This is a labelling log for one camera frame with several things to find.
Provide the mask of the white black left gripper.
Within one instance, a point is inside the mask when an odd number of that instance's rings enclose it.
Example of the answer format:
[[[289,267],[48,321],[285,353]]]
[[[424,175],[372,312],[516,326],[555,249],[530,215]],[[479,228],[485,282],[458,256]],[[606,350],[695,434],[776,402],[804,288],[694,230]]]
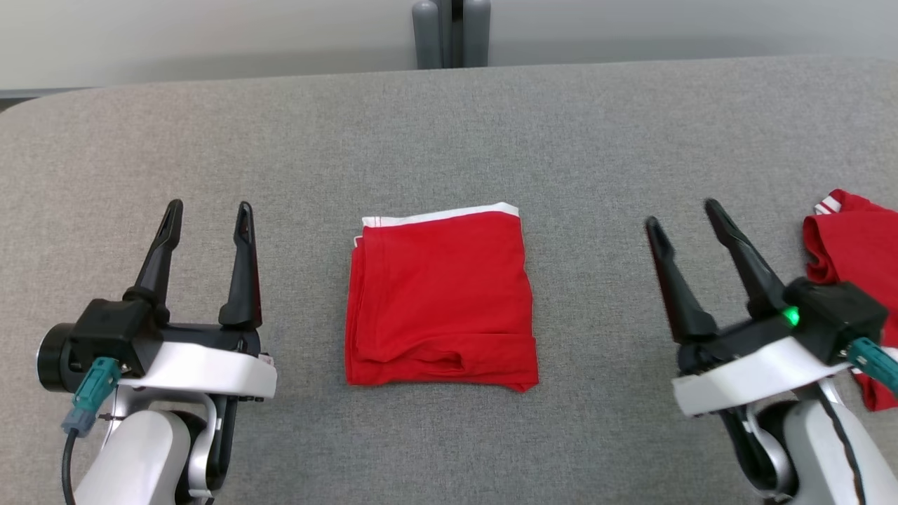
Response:
[[[184,204],[169,202],[126,301],[142,300],[154,310],[157,325],[166,325],[171,255],[180,242]],[[227,303],[218,322],[230,328],[262,325],[259,260],[253,208],[239,204],[234,227],[235,258]],[[278,370],[262,351],[259,330],[228,330],[216,325],[172,325],[149,370],[141,378],[123,377],[121,386],[170,392],[226,394],[270,399],[276,394]]]

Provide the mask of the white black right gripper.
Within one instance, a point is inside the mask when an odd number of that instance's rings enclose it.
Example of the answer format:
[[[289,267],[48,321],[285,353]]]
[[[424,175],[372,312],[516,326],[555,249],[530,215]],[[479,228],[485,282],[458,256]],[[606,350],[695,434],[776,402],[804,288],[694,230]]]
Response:
[[[660,221],[654,215],[645,220],[671,338],[679,345],[680,376],[671,385],[681,412],[692,417],[750,405],[849,370],[843,359],[827,365],[808,351],[793,335],[798,326],[792,320],[769,318],[788,307],[785,285],[721,202],[707,198],[704,208],[716,240],[737,268],[747,312],[766,319],[718,329],[683,278]]]

